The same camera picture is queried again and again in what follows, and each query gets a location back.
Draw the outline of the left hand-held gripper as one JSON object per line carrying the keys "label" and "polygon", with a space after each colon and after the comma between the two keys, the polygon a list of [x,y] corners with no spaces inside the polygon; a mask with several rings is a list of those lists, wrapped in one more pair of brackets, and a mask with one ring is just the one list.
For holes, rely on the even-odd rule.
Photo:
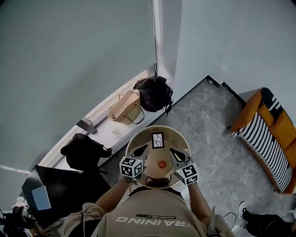
{"label": "left hand-held gripper", "polygon": [[120,163],[120,173],[129,178],[136,178],[147,168],[145,161],[149,154],[149,146],[147,144],[135,149],[133,153],[123,156]]}

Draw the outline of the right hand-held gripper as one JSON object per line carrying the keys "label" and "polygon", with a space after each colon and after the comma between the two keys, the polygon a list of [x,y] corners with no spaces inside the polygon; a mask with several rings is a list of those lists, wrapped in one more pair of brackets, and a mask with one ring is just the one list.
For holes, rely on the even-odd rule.
{"label": "right hand-held gripper", "polygon": [[197,165],[185,150],[169,149],[169,155],[174,166],[174,175],[185,185],[197,183],[199,173]]}

